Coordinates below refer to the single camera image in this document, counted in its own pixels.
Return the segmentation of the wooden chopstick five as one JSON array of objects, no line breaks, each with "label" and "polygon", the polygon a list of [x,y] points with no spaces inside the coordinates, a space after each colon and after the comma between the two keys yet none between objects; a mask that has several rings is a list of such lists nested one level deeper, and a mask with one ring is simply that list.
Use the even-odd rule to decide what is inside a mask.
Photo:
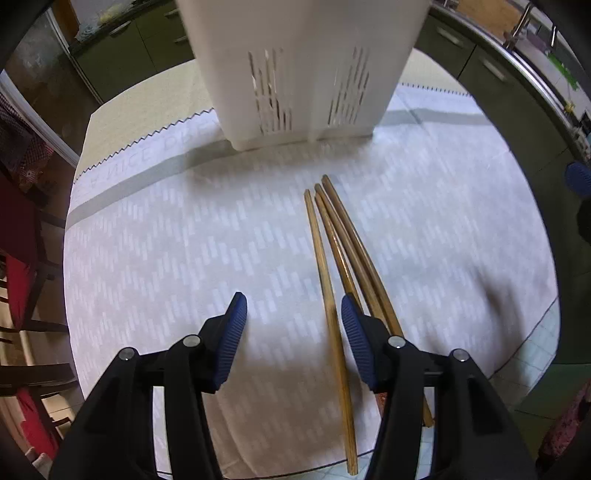
[{"label": "wooden chopstick five", "polygon": [[370,316],[383,320],[384,314],[380,306],[377,293],[374,290],[370,275],[362,256],[356,251],[356,244],[349,236],[346,227],[342,224],[339,215],[332,206],[329,196],[325,193],[320,184],[315,184],[315,203],[320,211],[322,224],[325,227],[325,234],[329,239],[329,245],[332,250],[335,265],[339,271],[342,288],[345,291],[345,297],[342,298],[341,313],[342,323],[346,331],[346,337],[349,340],[349,347],[355,358],[356,366],[360,372],[363,382],[367,381],[366,371],[362,370],[360,360],[368,360],[369,354],[363,350],[367,341],[358,339],[363,333],[358,323],[358,318],[349,318],[349,313],[360,313],[363,316],[363,305],[360,300],[359,291],[369,308]]}]

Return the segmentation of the wooden chopstick four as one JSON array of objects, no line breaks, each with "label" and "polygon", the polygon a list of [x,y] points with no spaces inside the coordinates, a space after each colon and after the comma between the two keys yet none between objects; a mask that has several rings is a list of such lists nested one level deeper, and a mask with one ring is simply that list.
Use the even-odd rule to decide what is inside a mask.
[{"label": "wooden chopstick four", "polygon": [[305,209],[307,209],[308,223],[311,228],[312,245],[315,251],[315,262],[318,267],[318,278],[320,279],[322,291],[322,303],[325,309],[325,321],[329,332],[329,347],[331,347],[332,364],[334,364],[335,379],[337,379],[339,406],[342,416],[342,433],[344,434],[344,447],[346,452],[346,468],[349,475],[355,476],[359,473],[358,453],[356,453],[356,431],[355,420],[353,419],[353,403],[351,391],[349,391],[349,376],[346,368],[346,357],[342,347],[341,329],[337,307],[335,307],[335,295],[332,291],[332,281],[329,276],[329,267],[325,249],[322,245],[322,235],[318,226],[317,215],[315,214],[314,202],[311,199],[311,191],[304,191]]}]

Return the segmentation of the wooden chopstick seven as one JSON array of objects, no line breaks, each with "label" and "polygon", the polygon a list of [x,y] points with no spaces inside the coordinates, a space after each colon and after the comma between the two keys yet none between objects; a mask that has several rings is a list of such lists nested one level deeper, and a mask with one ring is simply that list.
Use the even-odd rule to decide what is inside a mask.
[{"label": "wooden chopstick seven", "polygon": [[396,312],[394,312],[394,306],[386,287],[381,280],[377,268],[374,266],[373,260],[370,258],[366,246],[363,245],[359,232],[356,231],[351,216],[349,216],[345,205],[342,203],[328,175],[322,176],[322,188],[324,188],[325,193],[328,195],[329,203],[331,203],[335,210],[335,215],[338,216],[342,227],[346,231],[346,237],[349,238],[349,243],[352,244],[353,251],[356,252],[356,260],[358,260],[358,264],[361,266],[363,274],[365,274],[368,286],[361,286],[361,288],[363,292],[369,291],[370,293],[370,301],[366,301],[366,303],[368,307],[374,307],[372,315],[381,318],[392,334],[404,337],[403,329],[401,328]]}]

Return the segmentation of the wooden chopstick six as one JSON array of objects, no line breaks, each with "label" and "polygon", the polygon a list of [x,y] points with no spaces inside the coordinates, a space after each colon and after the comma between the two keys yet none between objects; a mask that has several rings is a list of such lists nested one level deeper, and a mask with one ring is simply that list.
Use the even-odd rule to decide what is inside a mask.
[{"label": "wooden chopstick six", "polygon": [[369,291],[363,292],[361,286],[367,287],[367,280],[361,266],[356,260],[356,252],[353,251],[353,246],[349,243],[349,238],[346,237],[346,231],[342,227],[341,222],[335,210],[329,203],[328,195],[320,184],[315,184],[315,202],[317,202],[318,210],[322,218],[322,224],[325,228],[325,234],[329,240],[329,248],[332,251],[332,258],[335,260],[339,272],[339,279],[342,283],[342,289],[346,294],[352,294],[353,299],[363,307],[367,306],[370,316],[374,307],[368,307],[366,301],[370,301]]}]

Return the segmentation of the steel kitchen faucet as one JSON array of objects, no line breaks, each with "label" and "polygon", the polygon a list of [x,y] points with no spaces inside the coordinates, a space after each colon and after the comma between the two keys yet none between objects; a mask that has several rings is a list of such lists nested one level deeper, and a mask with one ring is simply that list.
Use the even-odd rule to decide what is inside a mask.
[{"label": "steel kitchen faucet", "polygon": [[522,8],[521,16],[515,26],[512,28],[510,32],[504,33],[504,43],[503,47],[506,50],[513,50],[520,38],[522,31],[527,27],[532,10],[535,6],[535,3],[532,1],[527,1]]}]

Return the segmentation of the red cushioned wooden chair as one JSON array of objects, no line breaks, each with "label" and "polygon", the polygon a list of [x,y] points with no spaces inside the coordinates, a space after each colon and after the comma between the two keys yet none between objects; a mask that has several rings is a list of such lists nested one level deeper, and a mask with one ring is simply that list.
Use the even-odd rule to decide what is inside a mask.
[{"label": "red cushioned wooden chair", "polygon": [[[39,210],[5,175],[1,177],[1,257],[6,266],[11,330],[66,333],[64,324],[33,318],[44,283],[59,276],[61,267],[47,260]],[[54,459],[61,437],[41,397],[26,386],[18,386],[15,396],[24,416],[25,438],[37,453]]]}]

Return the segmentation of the white patterned tablecloth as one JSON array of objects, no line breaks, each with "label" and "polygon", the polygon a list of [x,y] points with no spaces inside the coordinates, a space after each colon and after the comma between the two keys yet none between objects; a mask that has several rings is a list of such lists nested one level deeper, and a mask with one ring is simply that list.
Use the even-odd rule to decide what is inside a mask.
[{"label": "white patterned tablecloth", "polygon": [[560,317],[541,215],[470,94],[401,83],[369,138],[238,152],[206,111],[74,182],[66,316],[81,389],[115,353],[169,347],[245,294],[228,381],[205,400],[224,476],[344,479],[337,383],[304,194],[329,176],[403,332],[467,350],[517,406]]}]

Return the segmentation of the checkered hanging apron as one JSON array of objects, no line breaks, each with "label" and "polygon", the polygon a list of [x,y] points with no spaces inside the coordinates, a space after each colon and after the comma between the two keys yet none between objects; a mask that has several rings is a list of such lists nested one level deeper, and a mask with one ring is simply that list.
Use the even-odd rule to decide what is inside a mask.
[{"label": "checkered hanging apron", "polygon": [[1,96],[1,164],[21,185],[36,184],[54,150]]}]

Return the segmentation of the white plastic utensil holder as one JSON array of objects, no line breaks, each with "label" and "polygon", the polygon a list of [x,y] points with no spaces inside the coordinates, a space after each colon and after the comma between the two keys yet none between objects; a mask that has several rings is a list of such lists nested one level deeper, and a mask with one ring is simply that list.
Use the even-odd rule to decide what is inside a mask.
[{"label": "white plastic utensil holder", "polygon": [[221,130],[238,151],[373,133],[428,1],[180,1]]}]

